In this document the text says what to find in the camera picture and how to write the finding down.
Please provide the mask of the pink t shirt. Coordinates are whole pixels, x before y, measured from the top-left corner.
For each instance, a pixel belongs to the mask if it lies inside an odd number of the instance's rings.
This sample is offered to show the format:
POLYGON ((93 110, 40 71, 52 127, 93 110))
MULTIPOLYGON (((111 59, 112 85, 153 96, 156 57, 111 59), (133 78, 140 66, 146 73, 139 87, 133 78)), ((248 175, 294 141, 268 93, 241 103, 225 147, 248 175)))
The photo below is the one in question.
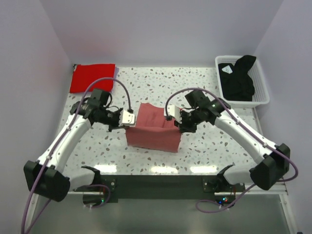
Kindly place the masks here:
POLYGON ((181 133, 174 121, 167 121, 164 109, 150 103, 141 103, 136 125, 126 130, 129 146, 177 153, 181 133))

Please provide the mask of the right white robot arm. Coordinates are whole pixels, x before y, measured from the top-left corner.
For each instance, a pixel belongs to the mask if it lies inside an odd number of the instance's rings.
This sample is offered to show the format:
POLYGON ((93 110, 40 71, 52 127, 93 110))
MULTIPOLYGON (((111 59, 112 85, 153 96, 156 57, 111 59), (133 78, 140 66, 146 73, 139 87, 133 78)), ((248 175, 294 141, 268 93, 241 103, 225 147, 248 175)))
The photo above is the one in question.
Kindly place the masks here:
POLYGON ((199 124, 208 122, 227 133, 256 163, 254 166, 226 166, 218 173, 217 186, 220 190, 227 192, 235 184, 254 183, 267 191, 289 171, 290 148, 262 136, 224 100, 218 97, 210 100, 203 89, 189 89, 185 98, 190 111, 168 103, 164 111, 166 119, 174 119, 181 133, 194 133, 199 124))

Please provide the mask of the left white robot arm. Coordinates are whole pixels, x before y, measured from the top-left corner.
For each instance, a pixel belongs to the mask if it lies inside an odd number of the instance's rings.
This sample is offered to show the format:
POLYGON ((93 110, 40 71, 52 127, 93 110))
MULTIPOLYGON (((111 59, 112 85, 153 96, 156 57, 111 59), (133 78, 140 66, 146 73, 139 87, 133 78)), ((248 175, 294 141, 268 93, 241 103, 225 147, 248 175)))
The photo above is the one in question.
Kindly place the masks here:
POLYGON ((110 111, 112 95, 101 89, 94 89, 90 97, 76 102, 57 138, 35 161, 27 161, 23 171, 28 189, 47 199, 60 202, 70 190, 85 186, 96 191, 101 186, 99 172, 86 166, 87 173, 69 178, 63 175, 68 158, 82 136, 94 123, 108 126, 108 130, 133 126, 136 116, 132 109, 119 108, 110 111))

